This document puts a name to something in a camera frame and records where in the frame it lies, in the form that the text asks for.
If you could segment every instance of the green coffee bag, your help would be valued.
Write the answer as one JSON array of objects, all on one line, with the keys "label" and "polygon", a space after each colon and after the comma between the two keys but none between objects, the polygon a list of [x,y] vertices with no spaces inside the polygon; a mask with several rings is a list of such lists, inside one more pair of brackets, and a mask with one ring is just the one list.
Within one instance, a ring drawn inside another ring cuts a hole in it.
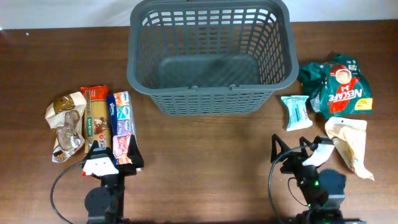
[{"label": "green coffee bag", "polygon": [[372,94],[358,61],[337,54],[328,63],[310,63],[298,75],[314,112],[326,118],[372,113]]}]

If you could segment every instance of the spaghetti package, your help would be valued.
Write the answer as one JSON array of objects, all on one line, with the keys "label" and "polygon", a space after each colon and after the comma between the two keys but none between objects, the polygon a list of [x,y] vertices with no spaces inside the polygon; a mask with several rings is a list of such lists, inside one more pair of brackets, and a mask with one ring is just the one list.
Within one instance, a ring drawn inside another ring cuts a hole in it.
[{"label": "spaghetti package", "polygon": [[45,112],[45,119],[56,134],[53,162],[65,162],[85,143],[81,135],[81,118],[86,100],[80,92],[55,100]]},{"label": "spaghetti package", "polygon": [[325,118],[372,113],[372,93],[358,61],[337,54],[328,63],[310,63],[298,74],[312,109]]},{"label": "spaghetti package", "polygon": [[127,156],[131,136],[136,136],[130,95],[127,91],[107,96],[113,130],[113,154],[116,165],[132,163]]},{"label": "spaghetti package", "polygon": [[87,101],[85,110],[85,154],[90,150],[94,141],[98,141],[100,147],[112,148],[109,114],[106,105],[108,87],[81,87],[81,92]]}]

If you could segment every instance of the snack bag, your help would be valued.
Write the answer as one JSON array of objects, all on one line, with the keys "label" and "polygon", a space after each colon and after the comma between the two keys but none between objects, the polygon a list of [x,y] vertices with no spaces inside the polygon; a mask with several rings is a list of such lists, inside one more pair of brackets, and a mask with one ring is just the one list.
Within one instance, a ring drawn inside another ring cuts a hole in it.
[{"label": "snack bag", "polygon": [[106,104],[108,87],[82,87],[81,92],[87,101],[85,110],[85,154],[90,150],[95,140],[98,141],[99,147],[110,147],[112,149],[108,106]]},{"label": "snack bag", "polygon": [[45,119],[57,134],[53,162],[65,162],[85,143],[81,135],[81,118],[85,107],[85,98],[76,92],[55,100],[47,108]]},{"label": "snack bag", "polygon": [[372,113],[372,94],[358,61],[337,54],[324,64],[310,63],[298,75],[314,112],[327,119],[347,114]]},{"label": "snack bag", "polygon": [[367,124],[363,120],[331,117],[325,129],[348,168],[360,178],[374,180],[364,166]]},{"label": "snack bag", "polygon": [[312,121],[308,118],[305,102],[308,96],[282,96],[281,100],[289,110],[289,124],[286,131],[308,128]]}]

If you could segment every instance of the wooden table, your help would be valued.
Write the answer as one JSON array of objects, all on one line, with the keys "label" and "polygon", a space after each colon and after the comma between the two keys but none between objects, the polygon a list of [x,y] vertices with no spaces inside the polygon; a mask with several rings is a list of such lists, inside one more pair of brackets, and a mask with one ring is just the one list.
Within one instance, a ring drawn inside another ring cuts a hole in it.
[{"label": "wooden table", "polygon": [[[365,166],[376,181],[357,177],[335,151],[324,168],[347,175],[347,218],[369,223],[398,220],[398,22],[293,24],[300,63],[324,61],[331,51],[360,62],[374,98],[368,121]],[[126,79],[128,27],[3,30],[0,34],[0,222],[62,223],[49,202],[62,170],[83,158],[51,162],[55,139],[44,113],[52,100],[81,86],[105,84],[129,90],[144,172],[126,179],[125,216],[148,222],[240,222],[274,217],[267,196],[271,135],[288,145],[324,134],[325,120],[287,132],[281,95],[301,94],[299,82],[278,91],[253,114],[172,117]],[[55,203],[73,223],[85,223],[84,198],[100,182],[67,174],[55,189]],[[289,194],[289,175],[274,174],[275,203],[285,217],[305,210]],[[296,187],[293,193],[303,197]]]}]

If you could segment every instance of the black cable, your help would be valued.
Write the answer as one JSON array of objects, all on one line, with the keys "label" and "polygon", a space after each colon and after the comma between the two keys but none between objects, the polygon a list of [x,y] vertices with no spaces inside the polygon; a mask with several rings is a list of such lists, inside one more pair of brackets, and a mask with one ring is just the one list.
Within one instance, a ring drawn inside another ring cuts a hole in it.
[{"label": "black cable", "polygon": [[82,164],[82,163],[84,163],[84,162],[85,162],[85,161],[77,162],[77,163],[75,163],[74,165],[68,167],[66,170],[64,170],[64,171],[55,179],[55,181],[54,181],[54,183],[52,184],[52,187],[51,187],[51,192],[50,192],[51,207],[52,207],[52,209],[54,209],[55,214],[57,214],[57,215],[58,215],[64,222],[66,222],[67,224],[73,224],[73,223],[72,223],[71,221],[67,220],[65,217],[63,217],[63,216],[60,214],[60,212],[58,212],[57,208],[55,208],[54,200],[53,200],[54,188],[55,188],[55,185],[57,184],[58,180],[60,180],[61,177],[62,177],[63,175],[65,175],[68,171],[70,171],[71,169],[75,168],[76,166],[78,166],[78,165],[80,165],[80,164]]},{"label": "black cable", "polygon": [[301,202],[293,195],[293,192],[291,191],[291,189],[290,189],[290,184],[289,184],[290,181],[293,180],[293,179],[296,179],[296,178],[295,178],[295,177],[291,177],[291,178],[289,178],[289,179],[287,180],[287,187],[289,188],[289,192],[290,192],[290,194],[293,196],[293,198],[296,199],[296,201],[297,201],[299,204],[301,204],[301,205],[307,207],[308,205],[304,205],[303,203],[301,203]]},{"label": "black cable", "polygon": [[310,210],[307,212],[306,216],[305,216],[305,223],[306,223],[306,224],[310,224],[310,216],[311,216],[311,213],[312,213],[312,209],[310,209]]},{"label": "black cable", "polygon": [[269,177],[268,177],[268,197],[269,197],[269,202],[271,203],[271,207],[276,215],[276,218],[278,219],[279,223],[285,224],[284,221],[282,220],[282,217],[280,217],[278,211],[275,208],[274,202],[272,201],[272,194],[271,194],[271,181],[272,181],[272,173],[274,171],[275,165],[279,162],[280,158],[286,156],[287,154],[294,152],[298,149],[305,149],[306,147],[310,147],[310,145],[305,145],[305,146],[298,146],[294,147],[292,149],[289,149],[288,151],[280,154],[272,163],[271,170],[269,171]]}]

